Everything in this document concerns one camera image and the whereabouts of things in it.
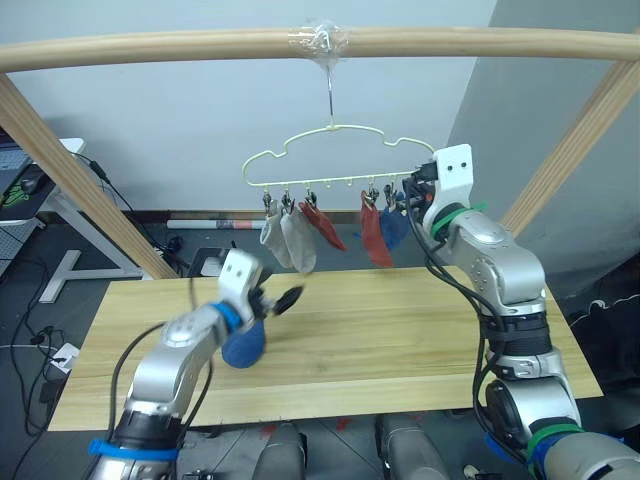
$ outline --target wooden frame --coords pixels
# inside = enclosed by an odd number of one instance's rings
[[[640,36],[525,28],[353,28],[343,57],[509,56],[617,60],[574,126],[503,222],[520,233],[562,186],[640,86]],[[183,60],[307,58],[309,28],[138,33],[0,47],[0,126],[153,278],[175,273],[57,141],[6,73]]]

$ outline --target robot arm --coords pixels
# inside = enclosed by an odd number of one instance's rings
[[[435,152],[405,180],[405,193],[408,214],[417,208],[421,215],[427,246],[444,245],[484,300],[479,321],[496,375],[485,392],[492,435],[520,457],[526,453],[539,478],[640,478],[639,454],[580,428],[561,353],[549,335],[542,265],[471,207],[472,185],[471,148],[458,145]]]
[[[267,277],[255,258],[231,250],[218,279],[220,301],[167,322],[160,342],[136,369],[118,426],[90,447],[100,455],[90,478],[172,478],[186,428],[182,418],[202,367],[231,333],[251,328],[269,312],[283,313],[302,292],[296,287],[278,301],[266,300],[260,284]]]

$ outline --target cable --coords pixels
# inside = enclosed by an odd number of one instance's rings
[[[40,345],[0,345],[0,348],[38,348]],[[56,347],[49,347],[49,350],[53,350],[57,352],[58,349]]]
[[[195,405],[191,409],[191,413],[189,413],[189,416],[187,417],[187,421],[184,422],[184,425],[182,426],[182,430],[180,430],[180,434],[178,435],[179,444],[181,444],[182,441],[184,440],[184,437],[187,434],[187,430],[189,430],[189,427],[191,426],[193,419],[196,417],[198,410],[200,410],[200,407],[202,406],[202,402],[204,402],[204,398],[207,396],[207,392],[209,391],[209,386],[211,385],[212,378],[213,378],[213,360],[209,359],[209,369],[207,371],[207,379],[204,381],[204,385],[202,386],[202,391],[200,392],[200,395],[198,396],[198,400],[196,400]]]
[[[13,469],[13,474],[11,475],[11,480],[16,480],[16,478],[18,478],[18,471],[20,470],[20,467],[22,466],[23,462],[27,458],[27,455],[29,455],[29,452],[33,449],[33,447],[36,446],[36,444],[38,443],[38,441],[40,440],[40,438],[42,437],[44,432],[45,432],[44,429],[40,430],[40,432],[35,436],[33,441],[29,444],[27,449],[24,451],[24,453],[20,457],[20,460],[18,460],[18,463],[16,464],[15,468]]]
[[[409,188],[408,188],[407,180],[403,182],[403,190],[405,193],[405,198],[408,199],[407,204],[409,205],[411,197],[409,196]],[[494,318],[496,324],[498,325],[498,328],[501,331],[504,331],[504,320],[502,319],[498,311],[493,307],[493,305],[491,305],[483,296],[479,295],[475,291],[459,283],[455,278],[453,278],[453,276],[449,272],[447,272],[444,269],[444,267],[440,264],[438,259],[435,257],[434,255],[435,251],[441,248],[443,244],[441,243],[440,245],[436,246],[432,250],[428,246],[425,238],[423,237],[422,233],[418,229],[418,226],[413,216],[413,212],[411,208],[407,209],[407,217],[409,219],[409,226],[411,227],[411,231],[414,237],[416,238],[416,241],[424,251],[425,266],[427,270],[439,280],[447,283],[448,285],[458,290],[458,292],[460,292],[462,296],[471,304],[471,306],[473,307],[474,311],[478,316],[482,315],[482,310],[480,309],[480,305],[485,307],[490,312],[491,316]],[[492,438],[494,442],[496,442],[509,456],[511,456],[518,463],[524,463],[525,459],[523,455],[520,454],[520,452],[517,452],[516,450],[511,448],[509,445],[503,442],[495,434],[495,432],[489,425],[488,419],[484,415],[484,412],[482,410],[482,405],[480,404],[480,401],[478,399],[482,382],[488,375],[489,371],[498,362],[498,360],[500,359],[500,356],[502,355],[502,352],[504,351],[504,343],[503,342],[497,343],[496,351],[494,351],[494,355],[487,362],[487,365],[484,368],[482,368],[481,366],[483,361],[485,342],[486,342],[486,338],[482,333],[482,329],[480,329],[478,351],[476,355],[476,366],[475,366],[473,382],[472,382],[472,405],[473,405],[474,415],[476,417],[476,420],[480,424],[480,426],[483,428],[483,430],[485,430],[489,434],[489,436]]]
[[[184,262],[180,258],[178,258],[174,254],[174,252],[170,251],[166,246],[163,246],[160,242],[158,242],[153,237],[153,235],[151,235],[149,230],[147,230],[147,228],[142,223],[140,223],[138,221],[138,219],[135,217],[134,208],[127,201],[127,199],[124,198],[124,196],[118,191],[118,189],[111,183],[111,180],[109,180],[109,177],[108,177],[107,173],[100,166],[100,164],[98,162],[96,162],[95,160],[92,160],[91,158],[89,158],[86,155],[83,155],[81,153],[74,153],[74,152],[71,152],[71,151],[69,153],[75,155],[76,157],[78,157],[82,161],[84,161],[87,164],[87,166],[93,171],[93,173],[96,174],[96,176],[100,180],[100,183],[103,186],[103,192],[104,192],[104,184],[107,184],[107,186],[110,189],[109,191],[115,193],[124,202],[124,204],[127,206],[129,211],[131,212],[131,215],[128,217],[129,220],[131,221],[131,223],[133,223],[136,226],[138,231],[140,231],[140,233],[143,236],[146,237],[147,241],[153,247],[157,248],[160,252],[162,252],[162,256],[163,256],[164,260],[167,262],[167,264],[173,270],[175,270],[177,273],[179,273],[181,277],[184,277],[184,274],[185,274],[184,269],[186,268],[188,270],[189,269],[189,264]]]
[[[153,327],[148,328],[147,330],[142,332],[140,335],[138,335],[136,338],[134,338],[133,341],[124,350],[124,352],[122,352],[122,355],[120,355],[120,358],[118,359],[118,362],[116,363],[116,366],[113,369],[113,374],[111,375],[111,387],[109,389],[109,424],[107,426],[107,433],[105,434],[105,441],[107,443],[111,442],[113,433],[116,428],[116,397],[118,394],[118,377],[120,376],[120,370],[122,370],[122,366],[124,365],[124,362],[127,360],[127,357],[133,351],[133,349],[147,335],[149,335],[152,332],[155,332],[159,328],[162,328],[165,325],[165,323],[166,322],[158,323]],[[91,474],[95,470],[99,461],[100,461],[100,455],[96,455],[91,461],[91,463],[89,464],[89,466],[87,467],[87,469],[85,470],[84,475],[82,476],[84,480],[87,480],[91,477]]]
[[[51,346],[51,335],[48,335],[48,343],[49,343],[49,346]],[[31,402],[33,401],[33,393],[35,392],[36,385],[38,384],[38,380],[40,379],[40,375],[44,373],[44,370],[47,368],[48,363],[49,363],[49,358],[44,357],[42,359],[42,365],[40,366],[40,372],[38,372],[38,375],[36,375],[36,378],[33,379],[33,382],[31,383],[31,388],[29,388],[29,396],[27,397],[27,408],[26,408],[28,415],[25,415],[25,418],[24,418],[24,429],[27,432],[27,435],[29,435],[30,437],[38,436],[42,431],[44,431],[47,428],[47,424],[49,423],[47,421],[48,419],[45,419],[45,422],[42,425],[37,425],[35,424],[34,421],[30,419]],[[34,426],[38,431],[33,434],[29,433],[29,425]]]
[[[35,332],[33,332],[33,329],[30,328],[27,319],[28,319],[29,315],[31,314],[31,310],[37,304],[38,297],[40,296],[40,291],[42,290],[42,288],[44,288],[44,286],[46,285],[46,282],[48,282],[49,279],[48,279],[48,272],[47,272],[47,269],[46,269],[46,265],[43,265],[40,262],[36,262],[36,261],[32,261],[32,260],[18,260],[18,261],[21,261],[23,263],[34,264],[34,265],[39,266],[42,269],[42,276],[40,277],[40,284],[38,285],[38,287],[34,291],[33,295],[31,296],[31,299],[27,303],[27,308],[26,308],[25,312],[23,313],[22,317],[18,321],[18,324],[16,325],[16,328],[15,328],[15,330],[13,332],[13,336],[11,338],[11,343],[10,343],[10,348],[9,348],[9,352],[10,352],[10,356],[11,356],[11,363],[13,365],[14,370],[16,371],[16,374],[18,375],[18,380],[20,381],[20,395],[21,395],[21,399],[22,399],[22,405],[23,405],[25,417],[29,418],[29,411],[27,410],[27,398],[26,398],[26,392],[25,392],[25,382],[24,382],[24,378],[22,376],[22,373],[20,372],[20,369],[18,368],[18,362],[17,362],[16,357],[15,357],[15,350],[14,350],[14,348],[12,348],[12,346],[16,345],[16,340],[18,338],[18,334],[20,333],[20,329],[22,328],[23,325],[27,326],[27,328],[29,328],[29,330],[30,330],[30,332],[32,332],[32,334],[35,334]]]

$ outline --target gray wall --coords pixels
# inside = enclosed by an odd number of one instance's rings
[[[491,25],[632,32],[638,0],[499,0]],[[449,145],[473,148],[474,201],[500,219],[572,125],[611,65],[564,59],[478,59]],[[640,101],[522,232],[556,296],[575,293],[640,250]]]
[[[0,44],[112,33],[340,26],[486,26],[495,0],[0,0]],[[337,123],[372,125],[390,138],[446,144],[472,58],[375,58],[334,71]],[[60,136],[83,137],[137,209],[258,210],[262,190],[242,179],[251,155],[329,123],[326,80],[310,60],[105,65],[11,75]],[[411,170],[416,146],[385,149],[373,134],[337,132],[262,158],[256,182]],[[360,208],[360,182],[316,189],[324,209]],[[300,199],[304,187],[292,189]],[[275,191],[278,196],[282,190]]]

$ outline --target sock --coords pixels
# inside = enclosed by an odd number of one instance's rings
[[[246,332],[234,332],[222,346],[222,358],[228,365],[248,368],[264,353],[264,322],[256,322]]]
[[[370,207],[364,199],[360,210],[360,223],[362,224],[362,245],[369,253],[371,261],[381,267],[393,267],[391,254],[380,232],[378,209],[375,206]]]
[[[294,207],[291,213],[282,215],[280,225],[294,268],[309,273],[316,266],[316,247],[304,214]]]
[[[282,235],[281,218],[278,202],[273,200],[269,207],[269,215],[267,215],[264,227],[260,232],[260,243],[276,257],[280,265],[284,268],[291,268],[293,263],[291,263],[291,256]]]
[[[409,219],[397,209],[389,211],[389,207],[386,207],[380,214],[380,230],[387,248],[394,250],[409,234]]]
[[[302,213],[304,213],[304,216],[307,217],[309,223],[316,227],[332,246],[338,250],[342,250],[343,252],[347,250],[347,247],[338,237],[336,229],[331,223],[331,220],[329,220],[329,217],[318,210],[318,208],[314,208],[309,205],[307,202],[300,202],[298,206],[300,207],[300,210],[302,210]]]

